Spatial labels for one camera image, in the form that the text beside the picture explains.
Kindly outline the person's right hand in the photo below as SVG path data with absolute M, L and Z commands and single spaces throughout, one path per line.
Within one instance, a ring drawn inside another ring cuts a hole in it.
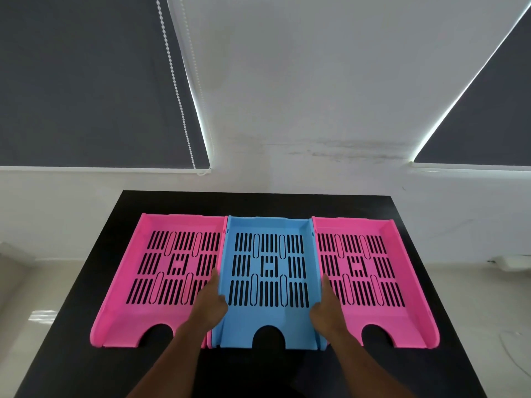
M 321 278 L 323 325 L 313 325 L 315 330 L 327 340 L 335 336 L 347 334 L 348 329 L 338 297 L 330 284 L 327 274 Z

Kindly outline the person's left forearm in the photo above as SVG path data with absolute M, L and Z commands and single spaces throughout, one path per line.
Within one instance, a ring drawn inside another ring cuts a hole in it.
M 211 325 L 188 320 L 126 398 L 191 398 L 202 342 Z

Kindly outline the grey roller blind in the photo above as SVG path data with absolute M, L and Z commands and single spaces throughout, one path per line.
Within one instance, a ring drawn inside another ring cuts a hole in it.
M 410 161 L 417 167 L 531 171 L 531 0 Z
M 0 0 L 0 169 L 209 172 L 171 0 Z

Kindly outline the white floor box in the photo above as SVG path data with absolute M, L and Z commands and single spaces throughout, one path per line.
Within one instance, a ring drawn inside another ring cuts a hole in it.
M 495 266 L 504 272 L 531 271 L 531 255 L 503 255 L 493 258 Z

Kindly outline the blue plastic paper tray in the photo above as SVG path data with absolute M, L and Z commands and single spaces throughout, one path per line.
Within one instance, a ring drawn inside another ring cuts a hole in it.
M 228 311 L 212 331 L 314 329 L 309 311 L 322 290 L 311 219 L 230 215 L 220 270 L 218 291 Z

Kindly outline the person's right forearm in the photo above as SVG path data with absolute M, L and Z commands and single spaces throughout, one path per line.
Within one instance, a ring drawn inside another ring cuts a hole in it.
M 338 358 L 351 398 L 416 398 L 384 370 L 345 328 L 333 328 L 326 339 Z

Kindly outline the person's left hand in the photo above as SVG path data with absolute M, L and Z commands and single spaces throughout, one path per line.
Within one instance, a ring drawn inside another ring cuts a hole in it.
M 219 273 L 213 269 L 209 281 L 197 294 L 186 322 L 192 331 L 205 335 L 221 322 L 222 319 L 216 319 L 216 297 L 222 295 L 218 291 L 218 285 Z

